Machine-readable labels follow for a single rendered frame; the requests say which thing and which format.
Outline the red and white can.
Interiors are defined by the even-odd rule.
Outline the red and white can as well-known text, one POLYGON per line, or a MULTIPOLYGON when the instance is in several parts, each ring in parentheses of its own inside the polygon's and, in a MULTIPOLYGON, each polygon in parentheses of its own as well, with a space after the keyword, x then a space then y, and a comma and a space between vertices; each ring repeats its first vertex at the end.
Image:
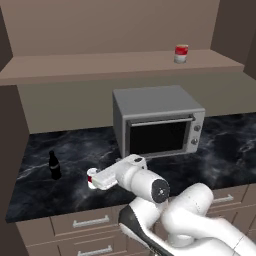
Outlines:
POLYGON ((174 62, 175 63, 185 63, 187 60, 188 54, 188 46, 179 44, 175 47, 175 54, 174 54, 174 62))

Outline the grey toaster oven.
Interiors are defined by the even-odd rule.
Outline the grey toaster oven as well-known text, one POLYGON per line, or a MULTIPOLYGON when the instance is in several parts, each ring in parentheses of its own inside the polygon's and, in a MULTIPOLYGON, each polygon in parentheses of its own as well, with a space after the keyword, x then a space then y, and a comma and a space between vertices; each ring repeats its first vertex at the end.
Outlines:
MULTIPOLYGON (((113 127, 120 154, 125 154, 126 122, 132 120, 150 121, 171 118, 195 117, 195 124, 203 127, 205 109, 181 86, 158 86, 144 88, 115 89, 113 99, 113 127)), ((193 132, 192 139, 201 136, 201 130, 193 132)))

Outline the black glass oven door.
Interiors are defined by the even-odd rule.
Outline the black glass oven door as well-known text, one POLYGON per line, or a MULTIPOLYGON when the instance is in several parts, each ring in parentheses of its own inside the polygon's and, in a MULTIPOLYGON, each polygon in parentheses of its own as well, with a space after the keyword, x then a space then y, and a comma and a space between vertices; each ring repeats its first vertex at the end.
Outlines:
POLYGON ((196 150, 197 145, 191 143, 195 121, 139 127, 131 127, 128 122, 126 122, 126 155, 160 157, 196 150))

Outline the black glass bottle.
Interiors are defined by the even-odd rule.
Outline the black glass bottle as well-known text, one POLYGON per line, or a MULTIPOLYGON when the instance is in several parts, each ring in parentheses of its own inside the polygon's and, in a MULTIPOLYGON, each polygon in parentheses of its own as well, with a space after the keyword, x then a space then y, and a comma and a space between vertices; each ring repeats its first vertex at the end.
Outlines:
POLYGON ((54 180, 61 178, 60 163, 53 150, 49 152, 49 169, 54 180))

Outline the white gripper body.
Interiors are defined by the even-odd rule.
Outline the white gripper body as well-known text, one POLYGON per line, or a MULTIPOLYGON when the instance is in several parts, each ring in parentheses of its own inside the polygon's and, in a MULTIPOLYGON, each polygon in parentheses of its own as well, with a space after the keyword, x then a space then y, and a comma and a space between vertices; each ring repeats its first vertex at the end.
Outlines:
POLYGON ((100 190, 108 190, 117 184, 116 168, 108 167, 92 177, 92 184, 100 190))

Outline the brown drawer front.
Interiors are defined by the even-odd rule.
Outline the brown drawer front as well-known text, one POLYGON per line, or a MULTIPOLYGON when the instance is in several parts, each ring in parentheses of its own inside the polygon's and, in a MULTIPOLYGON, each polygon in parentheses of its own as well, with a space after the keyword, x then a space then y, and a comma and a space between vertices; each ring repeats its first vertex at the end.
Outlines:
POLYGON ((228 194, 234 197, 233 201, 225 202, 225 203, 216 203, 211 204, 211 209, 214 208, 221 208, 221 207, 229 207, 229 206, 236 206, 242 203, 243 198, 247 192, 247 185, 223 188, 223 189, 216 189, 213 191, 214 199, 226 197, 228 194))
POLYGON ((78 251, 87 252, 106 248, 111 245, 113 251, 97 256, 130 256, 148 252, 139 242, 130 239, 120 230, 99 233, 91 236, 80 236, 60 242, 58 247, 61 256, 77 256, 78 251))
POLYGON ((75 234, 78 232, 86 232, 103 228, 113 228, 117 226, 118 214, 119 211, 123 208, 123 205, 107 207, 102 209, 87 210, 75 213, 69 213, 64 215, 53 216, 50 218, 54 234, 56 236, 62 236, 67 234, 75 234), (73 228, 73 221, 78 222, 103 218, 105 215, 108 215, 110 221, 107 223, 91 225, 81 228, 73 228))

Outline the brown open cabinet shelf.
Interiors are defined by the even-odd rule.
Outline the brown open cabinet shelf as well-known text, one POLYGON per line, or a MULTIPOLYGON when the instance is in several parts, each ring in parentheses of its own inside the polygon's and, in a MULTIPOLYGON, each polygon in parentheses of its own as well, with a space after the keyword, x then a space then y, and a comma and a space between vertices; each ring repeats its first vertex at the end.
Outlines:
POLYGON ((172 51, 19 56, 0 71, 0 86, 169 76, 202 72, 241 72, 244 65, 213 50, 191 50, 176 64, 172 51))

